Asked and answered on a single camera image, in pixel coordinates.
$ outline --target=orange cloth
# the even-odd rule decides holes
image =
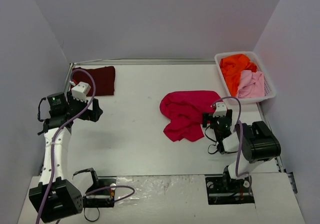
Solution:
[[[250,70],[253,73],[257,71],[257,65],[250,62],[250,59],[244,54],[235,54],[222,58],[220,68],[226,85],[231,96],[235,97],[240,83],[241,72]]]

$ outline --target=gray wall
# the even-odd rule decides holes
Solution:
[[[36,0],[69,62],[252,50],[279,0]]]
[[[280,0],[254,51],[277,88],[263,103],[308,224],[320,220],[320,0]]]
[[[68,65],[34,0],[0,0],[0,223],[18,222],[44,156],[39,100],[62,90]]]

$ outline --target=dark red cloth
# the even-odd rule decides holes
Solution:
[[[201,129],[202,113],[212,113],[211,105],[220,96],[210,90],[175,91],[167,94],[160,103],[161,113],[171,122],[164,134],[173,142],[183,138],[191,142],[204,137]]]
[[[86,70],[92,77],[95,82],[95,95],[96,96],[113,96],[115,94],[115,78],[116,78],[116,69],[114,66],[105,66],[97,69],[84,69]],[[88,97],[92,96],[93,93],[93,85],[91,83],[90,78],[83,72],[76,72],[72,77],[77,83],[85,82],[89,83],[91,89],[87,94]]]

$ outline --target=black cable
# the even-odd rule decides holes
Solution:
[[[94,222],[96,222],[96,221],[99,220],[99,218],[100,218],[100,210],[99,210],[98,207],[96,207],[96,209],[98,210],[98,217],[97,217],[96,219],[94,219],[94,220],[90,220],[90,219],[88,219],[88,218],[86,217],[86,208],[85,208],[85,207],[83,208],[84,218],[85,218],[88,222],[94,223]]]
[[[209,137],[209,136],[207,135],[207,130],[208,130],[209,128],[210,128],[210,125],[209,125],[209,126],[205,129],[205,131],[204,131],[205,137],[208,138],[209,140],[213,141],[214,143],[217,143],[216,140],[212,139],[211,137]]]
[[[44,120],[41,119],[40,106],[41,106],[41,103],[42,103],[43,101],[45,101],[45,100],[47,100],[46,97],[41,98],[41,100],[40,100],[40,102],[39,102],[39,105],[38,105],[38,121],[41,122],[41,123],[42,123]]]
[[[216,145],[210,144],[210,145],[208,146],[208,153],[209,153],[210,155],[216,154],[216,153],[218,152],[218,149],[215,150],[215,152],[210,152],[210,151],[209,151],[209,148],[210,148],[211,146],[214,146],[214,147],[215,147]]]

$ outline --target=folded cloth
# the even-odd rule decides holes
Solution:
[[[237,98],[260,98],[265,96],[265,78],[261,71],[243,70],[238,87]]]
[[[257,66],[244,54],[235,54],[222,58],[220,68],[231,96],[235,97],[243,70],[257,71]]]
[[[116,78],[116,70],[114,66],[105,66],[97,69],[84,69],[86,70],[92,77],[95,82],[95,95],[96,96],[113,96],[115,93],[115,78]],[[91,86],[88,97],[92,96],[93,93],[93,85],[91,83],[91,79],[83,72],[74,73],[72,79],[74,79],[77,83],[85,82]]]
[[[173,142],[183,138],[194,142],[204,137],[201,129],[202,113],[212,113],[212,103],[220,96],[210,90],[175,91],[167,94],[160,103],[161,113],[171,122],[164,134]]]

